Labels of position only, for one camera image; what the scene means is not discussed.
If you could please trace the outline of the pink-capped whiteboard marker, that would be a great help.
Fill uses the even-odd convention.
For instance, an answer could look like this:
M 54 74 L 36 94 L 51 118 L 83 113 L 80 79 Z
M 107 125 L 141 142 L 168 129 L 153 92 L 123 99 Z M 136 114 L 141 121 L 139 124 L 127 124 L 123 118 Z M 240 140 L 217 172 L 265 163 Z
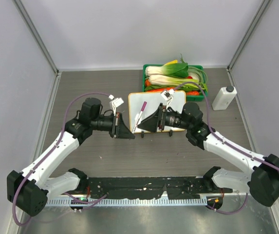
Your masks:
M 138 113 L 137 118 L 135 119 L 135 124 L 134 124 L 134 127 L 133 127 L 133 129 L 132 129 L 132 133 L 134 133 L 134 132 L 136 131 L 137 125 L 138 125 L 138 123 L 139 123 L 139 120 L 141 119 L 141 116 L 142 116 L 142 114 L 143 114 L 143 112 L 144 112 L 144 110 L 145 110 L 146 105 L 147 105 L 147 102 L 144 101 L 144 102 L 143 102 L 143 105 L 142 105 L 142 107 L 141 107 L 141 110 L 140 110 L 140 112 Z

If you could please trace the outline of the small orange-framed whiteboard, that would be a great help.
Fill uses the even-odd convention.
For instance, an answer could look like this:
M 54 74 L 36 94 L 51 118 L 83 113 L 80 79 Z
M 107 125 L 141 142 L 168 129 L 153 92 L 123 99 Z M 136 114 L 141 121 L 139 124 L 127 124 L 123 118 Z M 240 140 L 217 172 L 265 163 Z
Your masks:
M 129 103 L 129 122 L 130 122 L 130 130 L 132 131 L 138 115 L 142 109 L 142 106 L 146 102 L 146 106 L 143 110 L 142 116 L 138 123 L 140 123 L 143 119 L 147 118 L 151 114 L 153 114 L 160 103 L 166 104 L 166 101 L 161 96 L 160 92 L 142 92 L 142 93 L 130 93 L 128 96 Z M 173 100 L 170 103 L 170 107 L 174 111 L 181 111 L 183 105 L 186 103 L 186 93 L 184 91 L 176 91 L 173 94 Z

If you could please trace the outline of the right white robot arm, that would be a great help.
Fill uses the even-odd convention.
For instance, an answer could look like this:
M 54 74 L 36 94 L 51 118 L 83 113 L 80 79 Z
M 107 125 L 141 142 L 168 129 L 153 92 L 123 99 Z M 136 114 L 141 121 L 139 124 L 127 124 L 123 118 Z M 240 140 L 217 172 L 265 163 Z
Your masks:
M 187 102 L 181 112 L 160 104 L 138 127 L 152 133 L 165 127 L 185 129 L 193 146 L 214 153 L 240 169 L 234 172 L 212 167 L 203 176 L 206 191 L 213 193 L 227 188 L 248 193 L 266 207 L 271 207 L 279 198 L 279 157 L 257 154 L 225 138 L 203 121 L 198 104 Z

